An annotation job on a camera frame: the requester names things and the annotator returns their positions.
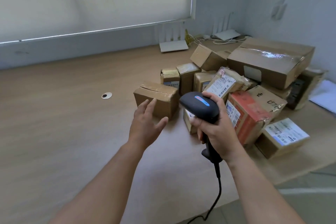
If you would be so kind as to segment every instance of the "person's left hand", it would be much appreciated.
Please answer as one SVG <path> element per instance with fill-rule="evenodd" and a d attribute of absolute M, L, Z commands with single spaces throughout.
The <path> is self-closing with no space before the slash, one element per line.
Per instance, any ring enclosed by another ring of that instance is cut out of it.
<path fill-rule="evenodd" d="M 168 122 L 168 117 L 164 117 L 158 124 L 152 121 L 156 98 L 150 103 L 145 100 L 134 112 L 134 118 L 129 130 L 128 141 L 138 145 L 142 150 L 146 150 L 161 134 Z"/>

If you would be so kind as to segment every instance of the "left forearm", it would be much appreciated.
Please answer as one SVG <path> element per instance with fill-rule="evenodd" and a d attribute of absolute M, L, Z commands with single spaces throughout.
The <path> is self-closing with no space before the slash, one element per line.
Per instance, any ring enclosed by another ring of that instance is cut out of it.
<path fill-rule="evenodd" d="M 124 144 L 51 224 L 119 223 L 142 154 L 137 145 Z"/>

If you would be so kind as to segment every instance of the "tile floor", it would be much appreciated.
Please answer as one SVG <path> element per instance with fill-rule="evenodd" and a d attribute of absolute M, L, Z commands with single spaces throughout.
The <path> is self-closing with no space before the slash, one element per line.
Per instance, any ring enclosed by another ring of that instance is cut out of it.
<path fill-rule="evenodd" d="M 336 223 L 336 163 L 278 185 L 276 188 L 283 192 L 288 192 L 289 189 L 291 189 L 290 192 L 294 192 L 294 194 L 287 194 L 284 197 L 307 224 Z M 297 194 L 294 190 L 297 188 L 310 189 L 311 193 Z M 314 193 L 314 188 L 329 189 L 334 192 Z M 179 224 L 187 224 L 188 221 L 185 220 Z M 196 219 L 193 222 L 193 224 L 201 223 L 204 223 L 202 219 Z M 240 201 L 237 200 L 215 208 L 206 223 L 246 224 Z"/>

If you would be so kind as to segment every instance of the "pile of boxes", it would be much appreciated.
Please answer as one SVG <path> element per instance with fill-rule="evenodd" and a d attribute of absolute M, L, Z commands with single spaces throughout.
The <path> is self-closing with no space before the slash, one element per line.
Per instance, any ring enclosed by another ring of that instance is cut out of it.
<path fill-rule="evenodd" d="M 208 91 L 226 103 L 241 144 L 255 144 L 266 158 L 300 146 L 309 136 L 290 119 L 271 123 L 285 106 L 298 110 L 324 76 L 308 66 L 315 48 L 247 38 L 233 52 L 214 52 L 199 44 L 191 63 L 161 70 L 161 84 L 144 82 L 135 92 L 137 105 L 157 98 L 153 115 L 171 119 L 179 96 Z M 194 115 L 183 110 L 189 133 Z"/>

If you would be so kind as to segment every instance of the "right forearm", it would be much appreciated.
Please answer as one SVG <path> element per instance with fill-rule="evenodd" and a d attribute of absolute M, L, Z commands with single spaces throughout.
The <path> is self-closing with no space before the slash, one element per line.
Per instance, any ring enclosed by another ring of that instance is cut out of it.
<path fill-rule="evenodd" d="M 249 224 L 304 223 L 242 147 L 232 153 L 227 164 Z"/>

